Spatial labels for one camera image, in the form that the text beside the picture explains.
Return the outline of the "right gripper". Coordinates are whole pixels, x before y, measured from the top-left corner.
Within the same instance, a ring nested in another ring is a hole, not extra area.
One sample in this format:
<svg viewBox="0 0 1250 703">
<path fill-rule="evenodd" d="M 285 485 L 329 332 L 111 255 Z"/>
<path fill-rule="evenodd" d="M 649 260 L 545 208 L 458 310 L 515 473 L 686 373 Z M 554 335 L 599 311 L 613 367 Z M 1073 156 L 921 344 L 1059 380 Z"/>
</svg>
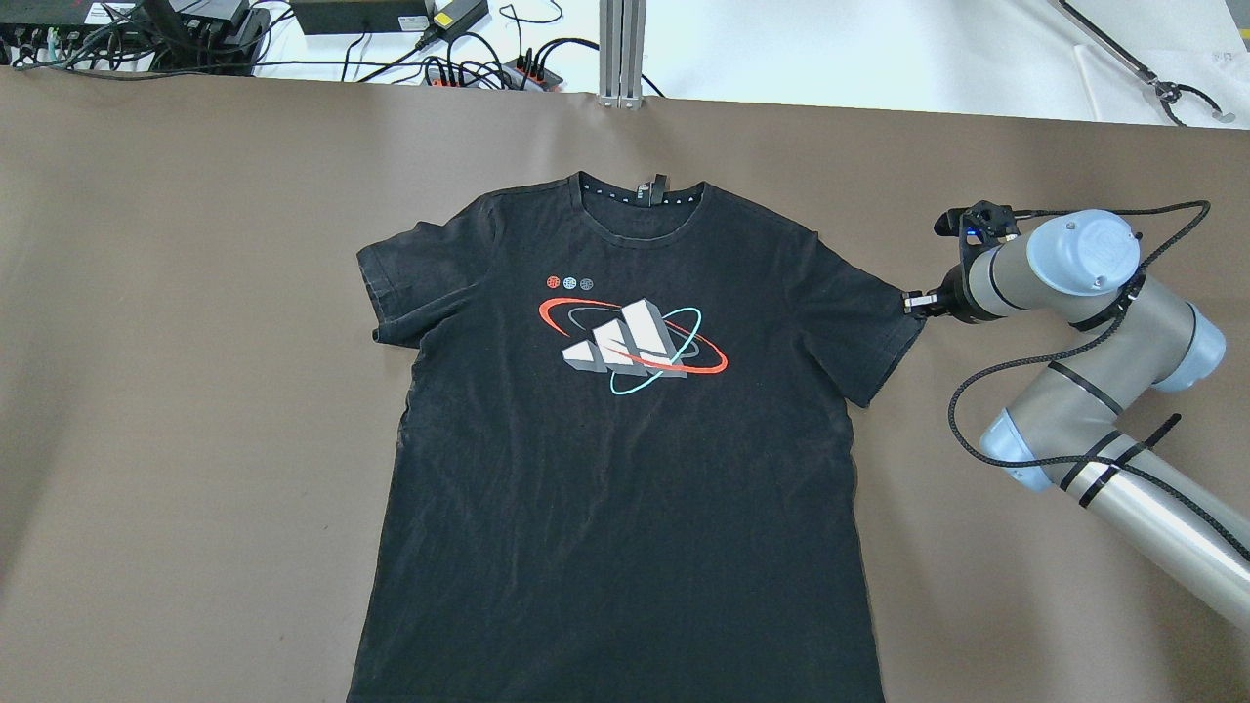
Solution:
<svg viewBox="0 0 1250 703">
<path fill-rule="evenodd" d="M 954 316 L 961 323 L 982 323 L 982 308 L 969 293 L 966 266 L 952 266 L 941 285 L 928 294 L 908 291 L 902 295 L 902 314 L 909 316 Z"/>
</svg>

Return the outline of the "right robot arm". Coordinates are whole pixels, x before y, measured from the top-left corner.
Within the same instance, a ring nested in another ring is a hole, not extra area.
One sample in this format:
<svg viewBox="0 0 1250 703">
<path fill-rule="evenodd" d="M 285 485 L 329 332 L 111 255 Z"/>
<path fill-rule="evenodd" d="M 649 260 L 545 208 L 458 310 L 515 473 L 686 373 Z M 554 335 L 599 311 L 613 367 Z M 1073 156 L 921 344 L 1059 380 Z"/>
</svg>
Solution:
<svg viewBox="0 0 1250 703">
<path fill-rule="evenodd" d="M 938 216 L 958 263 L 912 316 L 990 323 L 1048 310 L 1075 331 L 1065 352 L 974 375 L 1039 367 L 982 432 L 956 442 L 1034 492 L 1055 488 L 1240 629 L 1248 628 L 1248 520 L 1161 458 L 1166 433 L 1135 439 L 1119 418 L 1144 392 L 1191 388 L 1222 364 L 1225 338 L 1192 301 L 1150 275 L 1125 211 L 1018 210 L 980 201 Z"/>
</svg>

